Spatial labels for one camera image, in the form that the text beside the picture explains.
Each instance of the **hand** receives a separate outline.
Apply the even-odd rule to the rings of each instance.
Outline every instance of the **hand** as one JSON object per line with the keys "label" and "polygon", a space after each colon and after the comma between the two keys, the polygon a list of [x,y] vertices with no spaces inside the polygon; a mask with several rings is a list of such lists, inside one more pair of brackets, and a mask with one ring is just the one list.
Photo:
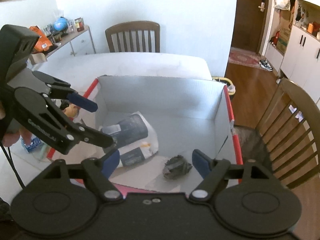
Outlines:
{"label": "hand", "polygon": [[[0,120],[3,119],[4,117],[5,117],[5,111],[4,111],[2,103],[0,102]],[[18,132],[6,133],[3,136],[3,139],[2,139],[3,146],[10,147],[12,144],[16,143],[19,140],[20,135],[22,136],[24,143],[26,145],[30,145],[32,133],[29,132],[26,128],[24,128],[22,126],[22,127],[20,127]]]}

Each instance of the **red rug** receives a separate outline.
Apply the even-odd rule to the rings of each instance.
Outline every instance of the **red rug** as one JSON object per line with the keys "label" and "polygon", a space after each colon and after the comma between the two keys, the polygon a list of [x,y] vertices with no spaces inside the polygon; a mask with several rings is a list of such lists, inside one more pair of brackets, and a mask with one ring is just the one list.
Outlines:
{"label": "red rug", "polygon": [[255,54],[254,52],[231,47],[228,62],[265,70],[259,64],[261,58],[260,55]]}

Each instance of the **chair cushion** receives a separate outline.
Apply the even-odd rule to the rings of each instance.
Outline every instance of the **chair cushion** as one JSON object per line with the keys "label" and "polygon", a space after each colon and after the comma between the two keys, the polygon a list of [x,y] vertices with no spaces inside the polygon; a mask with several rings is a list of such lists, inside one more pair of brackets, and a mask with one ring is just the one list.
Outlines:
{"label": "chair cushion", "polygon": [[234,128],[239,137],[243,162],[256,160],[272,172],[270,153],[258,131],[241,125],[235,125]]}

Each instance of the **orange bag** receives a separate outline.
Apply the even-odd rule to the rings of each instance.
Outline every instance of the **orange bag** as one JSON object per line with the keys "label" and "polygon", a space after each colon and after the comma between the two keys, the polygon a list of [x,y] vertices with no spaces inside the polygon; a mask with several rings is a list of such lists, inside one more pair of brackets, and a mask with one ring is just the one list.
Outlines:
{"label": "orange bag", "polygon": [[34,49],[37,52],[47,51],[50,48],[50,46],[52,46],[51,41],[44,35],[44,33],[39,29],[38,26],[31,26],[29,29],[34,31],[40,36],[38,42],[34,47]]}

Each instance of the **globe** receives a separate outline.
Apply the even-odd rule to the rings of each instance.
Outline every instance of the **globe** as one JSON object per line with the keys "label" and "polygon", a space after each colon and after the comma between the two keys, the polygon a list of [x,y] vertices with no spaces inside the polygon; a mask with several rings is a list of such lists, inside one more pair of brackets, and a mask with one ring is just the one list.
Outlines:
{"label": "globe", "polygon": [[63,31],[66,28],[68,28],[68,22],[65,18],[59,18],[58,20],[56,20],[53,24],[53,27],[57,30],[57,31]]}

